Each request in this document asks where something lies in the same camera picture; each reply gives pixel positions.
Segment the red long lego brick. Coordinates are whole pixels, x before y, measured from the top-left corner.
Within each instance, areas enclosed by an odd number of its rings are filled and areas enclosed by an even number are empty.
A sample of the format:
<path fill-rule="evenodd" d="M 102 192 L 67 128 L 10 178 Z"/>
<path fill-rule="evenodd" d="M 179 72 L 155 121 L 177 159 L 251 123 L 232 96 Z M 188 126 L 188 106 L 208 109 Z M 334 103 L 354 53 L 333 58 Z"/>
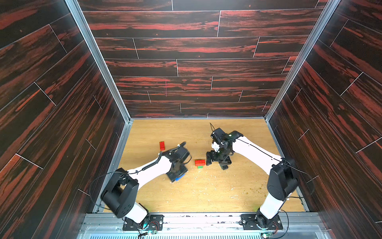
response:
<path fill-rule="evenodd" d="M 195 160 L 195 166 L 196 167 L 205 166 L 205 165 L 206 165 L 206 161 L 204 159 Z"/>

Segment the blue long lego brick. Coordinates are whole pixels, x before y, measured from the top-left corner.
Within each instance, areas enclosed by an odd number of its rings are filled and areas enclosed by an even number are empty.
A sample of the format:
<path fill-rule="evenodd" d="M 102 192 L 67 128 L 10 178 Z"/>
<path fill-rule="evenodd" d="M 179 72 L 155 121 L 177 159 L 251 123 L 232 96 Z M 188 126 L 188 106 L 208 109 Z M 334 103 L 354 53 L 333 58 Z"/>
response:
<path fill-rule="evenodd" d="M 180 180 L 181 178 L 183 178 L 184 176 L 185 176 L 185 174 L 183 174 L 183 175 L 177 177 L 175 181 L 179 181 L 179 180 Z"/>

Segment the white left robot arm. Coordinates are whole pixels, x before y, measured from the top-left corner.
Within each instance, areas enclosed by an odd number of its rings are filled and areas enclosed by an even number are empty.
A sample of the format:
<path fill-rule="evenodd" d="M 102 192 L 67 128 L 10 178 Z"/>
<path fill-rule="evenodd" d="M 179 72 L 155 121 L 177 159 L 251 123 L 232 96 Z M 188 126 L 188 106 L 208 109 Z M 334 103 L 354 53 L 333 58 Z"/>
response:
<path fill-rule="evenodd" d="M 138 191 L 155 178 L 166 174 L 171 182 L 179 180 L 188 172 L 185 161 L 189 151 L 178 146 L 160 152 L 158 158 L 134 169 L 119 168 L 101 193 L 101 200 L 117 218 L 127 217 L 141 227 L 146 227 L 149 211 L 136 202 Z"/>

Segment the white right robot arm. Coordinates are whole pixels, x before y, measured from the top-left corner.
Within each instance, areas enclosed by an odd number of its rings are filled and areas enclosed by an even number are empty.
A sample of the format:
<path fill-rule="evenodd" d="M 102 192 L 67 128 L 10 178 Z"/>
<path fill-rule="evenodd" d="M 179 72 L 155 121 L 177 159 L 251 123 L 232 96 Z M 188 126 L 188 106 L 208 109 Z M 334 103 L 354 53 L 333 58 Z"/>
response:
<path fill-rule="evenodd" d="M 276 218 L 279 209 L 298 186 L 295 161 L 275 155 L 239 133 L 211 135 L 212 151 L 207 152 L 206 165 L 218 162 L 222 170 L 232 163 L 230 157 L 238 153 L 259 166 L 269 176 L 268 195 L 256 213 L 257 226 L 267 229 Z"/>

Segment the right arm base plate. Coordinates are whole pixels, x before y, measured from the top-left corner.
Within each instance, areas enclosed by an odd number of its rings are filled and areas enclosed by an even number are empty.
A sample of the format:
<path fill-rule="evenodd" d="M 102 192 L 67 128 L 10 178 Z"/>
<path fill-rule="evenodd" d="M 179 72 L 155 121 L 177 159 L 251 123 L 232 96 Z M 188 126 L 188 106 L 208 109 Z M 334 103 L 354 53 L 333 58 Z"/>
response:
<path fill-rule="evenodd" d="M 278 214 L 271 219 L 257 214 L 242 214 L 240 215 L 240 218 L 239 224 L 243 226 L 244 230 L 275 231 L 283 229 L 283 225 Z"/>

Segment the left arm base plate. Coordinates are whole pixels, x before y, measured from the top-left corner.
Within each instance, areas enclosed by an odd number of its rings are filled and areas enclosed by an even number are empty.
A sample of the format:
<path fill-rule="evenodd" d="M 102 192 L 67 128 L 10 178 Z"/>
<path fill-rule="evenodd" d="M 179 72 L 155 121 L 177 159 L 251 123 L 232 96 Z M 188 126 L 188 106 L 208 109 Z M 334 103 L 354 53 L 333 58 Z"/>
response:
<path fill-rule="evenodd" d="M 161 231 L 163 230 L 164 215 L 149 214 L 143 222 L 136 223 L 132 219 L 125 217 L 122 227 L 123 231 Z"/>

